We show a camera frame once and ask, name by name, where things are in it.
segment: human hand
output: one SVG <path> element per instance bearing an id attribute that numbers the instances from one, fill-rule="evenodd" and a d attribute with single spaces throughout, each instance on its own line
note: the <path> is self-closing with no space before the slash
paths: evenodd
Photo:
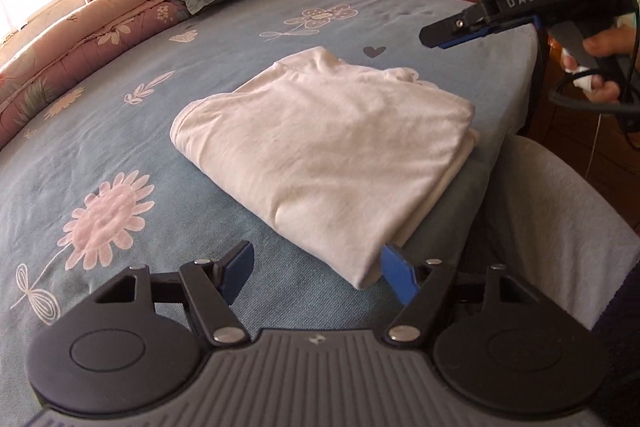
<path id="1" fill-rule="evenodd" d="M 615 54 L 631 55 L 636 42 L 636 30 L 630 26 L 611 28 L 585 39 L 582 43 L 584 49 L 594 57 L 608 57 Z M 562 53 L 561 66 L 565 71 L 574 73 L 578 69 L 578 63 L 571 55 Z M 636 60 L 636 68 L 640 69 L 640 56 Z M 585 90 L 585 95 L 591 102 L 606 103 L 617 102 L 620 96 L 618 84 L 611 80 L 605 80 L 599 74 L 591 79 L 591 92 Z"/>

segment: wooden floor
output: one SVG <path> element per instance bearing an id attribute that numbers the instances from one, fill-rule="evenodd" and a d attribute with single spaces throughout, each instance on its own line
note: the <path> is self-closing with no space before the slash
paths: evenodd
<path id="1" fill-rule="evenodd" d="M 559 50 L 552 49 L 545 74 L 543 96 L 527 133 L 584 176 L 598 125 L 598 115 L 557 107 L 547 98 L 549 89 L 564 75 Z M 565 90 L 584 98 L 579 89 Z M 588 182 L 609 201 L 640 234 L 640 152 L 635 152 L 620 133 L 616 120 L 602 117 Z"/>

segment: orange flower print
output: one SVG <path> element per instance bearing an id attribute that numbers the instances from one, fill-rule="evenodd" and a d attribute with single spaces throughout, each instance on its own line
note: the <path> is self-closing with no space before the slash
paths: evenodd
<path id="1" fill-rule="evenodd" d="M 66 260 L 66 270 L 71 270 L 83 257 L 82 267 L 85 270 L 94 268 L 98 260 L 100 265 L 109 266 L 113 260 L 111 242 L 121 250 L 129 250 L 133 246 L 129 232 L 145 228 L 145 220 L 139 214 L 154 206 L 153 201 L 138 203 L 154 190 L 153 185 L 145 186 L 149 175 L 138 178 L 138 174 L 139 171 L 133 171 L 125 177 L 124 172 L 120 172 L 113 186 L 102 182 L 98 195 L 89 194 L 84 198 L 86 208 L 76 208 L 71 213 L 75 219 L 62 228 L 68 233 L 58 241 L 59 247 L 70 243 L 74 246 Z"/>

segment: folded white shirt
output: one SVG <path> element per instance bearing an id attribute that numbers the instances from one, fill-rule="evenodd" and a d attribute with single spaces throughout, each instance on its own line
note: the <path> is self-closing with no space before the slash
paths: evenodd
<path id="1" fill-rule="evenodd" d="M 380 277 L 382 246 L 404 244 L 478 140 L 474 106 L 416 77 L 313 48 L 190 103 L 170 137 L 226 193 L 360 289 Z"/>

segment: metal rivet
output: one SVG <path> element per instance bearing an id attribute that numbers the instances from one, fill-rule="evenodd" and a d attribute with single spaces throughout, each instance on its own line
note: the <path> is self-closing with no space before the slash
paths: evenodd
<path id="1" fill-rule="evenodd" d="M 244 341 L 244 338 L 244 331 L 233 326 L 226 326 L 213 332 L 213 339 L 220 344 L 237 344 Z"/>
<path id="2" fill-rule="evenodd" d="M 396 342 L 413 342 L 420 337 L 420 330 L 413 326 L 394 326 L 389 330 L 388 335 Z"/>

